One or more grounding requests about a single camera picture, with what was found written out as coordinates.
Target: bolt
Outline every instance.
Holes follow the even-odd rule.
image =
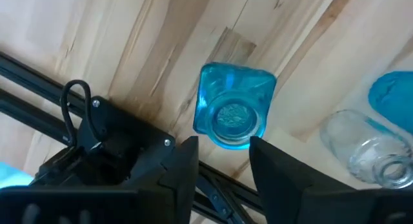
[[[163,144],[164,144],[166,147],[169,147],[169,146],[170,146],[170,140],[169,140],[169,139],[166,139],[166,140],[163,142]]]
[[[101,102],[99,100],[93,100],[92,102],[93,107],[97,108],[99,105],[101,105]]]

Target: wooden table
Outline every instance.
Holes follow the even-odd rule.
[[[318,127],[356,108],[412,140],[367,103],[379,76],[411,70],[412,14],[413,0],[0,0],[0,51],[60,83],[86,80],[178,141],[195,134],[203,64],[263,68],[278,78],[265,139],[366,188],[323,147]],[[61,118],[59,107],[3,77],[0,88]],[[0,114],[0,148],[0,161],[34,174],[63,146]],[[254,187],[246,150],[200,136],[200,159]]]

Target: wood grain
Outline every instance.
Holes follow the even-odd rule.
[[[265,139],[356,188],[318,138],[319,124],[367,103],[379,76],[413,67],[413,0],[0,0],[0,51],[95,95],[182,142],[192,130],[200,68],[219,61],[277,76]],[[60,108],[0,77],[0,88],[61,118]],[[73,117],[76,125],[80,119]],[[60,143],[0,114],[0,161],[30,174]],[[199,157],[255,188],[247,151],[199,137]],[[194,214],[193,223],[208,223]]]

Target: blue object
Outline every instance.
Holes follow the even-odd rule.
[[[391,72],[380,77],[368,93],[379,114],[413,134],[413,72]]]
[[[0,188],[15,185],[28,185],[32,180],[32,176],[12,168],[5,163],[0,163]]]
[[[230,150],[247,149],[262,137],[276,77],[264,70],[224,63],[202,67],[194,130]]]

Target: black cable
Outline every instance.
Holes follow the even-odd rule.
[[[76,130],[75,127],[73,126],[72,119],[70,118],[69,115],[69,108],[68,108],[68,101],[67,101],[67,95],[70,92],[70,89],[74,85],[80,85],[82,86],[83,90],[85,91],[85,116],[86,118],[86,123],[92,132],[92,135],[98,140],[101,141],[101,136],[98,134],[97,130],[95,129],[95,126],[93,126],[92,122],[92,116],[91,116],[91,94],[90,94],[90,87],[88,83],[84,82],[83,80],[80,79],[75,79],[72,81],[69,81],[62,90],[62,94],[60,97],[60,107],[62,109],[62,115],[63,115],[63,120],[65,121],[66,129],[69,133],[69,147],[76,146],[77,145],[77,138],[76,138]]]

